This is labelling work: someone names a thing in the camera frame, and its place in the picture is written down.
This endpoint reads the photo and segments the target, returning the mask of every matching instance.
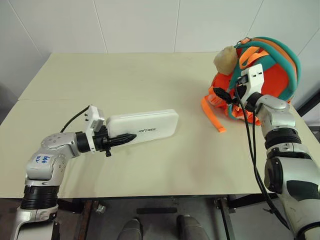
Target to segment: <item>white wall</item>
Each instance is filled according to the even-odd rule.
[[[50,53],[212,52],[245,36],[299,55],[299,106],[320,84],[319,12],[319,0],[0,0],[0,122]]]

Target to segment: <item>handwritten label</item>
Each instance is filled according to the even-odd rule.
[[[37,156],[35,156],[34,158],[34,161],[37,163],[37,164],[48,164],[51,160],[53,155],[50,155],[50,154],[38,154]]]

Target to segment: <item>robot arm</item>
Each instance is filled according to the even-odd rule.
[[[67,163],[81,153],[105,151],[133,140],[135,134],[110,138],[102,112],[90,106],[85,132],[60,132],[42,140],[39,150],[26,166],[24,197],[18,207],[11,240],[54,239],[59,225],[54,222],[58,211],[58,192]]]
[[[289,104],[260,93],[264,82],[261,73],[260,64],[248,68],[241,74],[238,88],[242,88],[241,101],[246,109],[255,111],[261,121],[267,154],[264,185],[281,200],[295,239],[318,239],[320,170],[302,144]]]

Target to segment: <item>floor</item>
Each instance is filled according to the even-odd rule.
[[[275,205],[281,210],[279,200]],[[144,240],[177,240],[176,217],[190,214],[204,227],[211,240],[226,240],[221,212],[212,200],[202,197],[112,199],[101,201],[106,206],[103,214],[91,213],[86,240],[116,240],[123,225],[139,217],[144,230]],[[19,202],[0,199],[0,238],[10,239],[15,209]],[[137,208],[176,208],[177,213],[137,214]],[[273,214],[263,210],[266,203],[241,207],[230,214],[236,240],[292,240],[291,233]],[[59,211],[60,240],[73,240],[79,215]]]

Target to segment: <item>orange strap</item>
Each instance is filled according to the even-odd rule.
[[[219,133],[226,132],[227,130],[225,129],[225,127],[221,125],[218,118],[216,117],[214,112],[211,110],[210,105],[207,102],[207,98],[208,96],[205,96],[201,100],[201,106],[205,115],[208,117],[208,119],[213,124],[213,126],[215,126],[215,128],[219,131]]]
[[[258,46],[251,46],[241,55],[241,57],[239,58],[240,69],[245,69],[249,64],[257,60],[258,58],[269,55],[269,53],[265,50],[258,53],[257,51],[259,50],[259,48],[260,47]]]

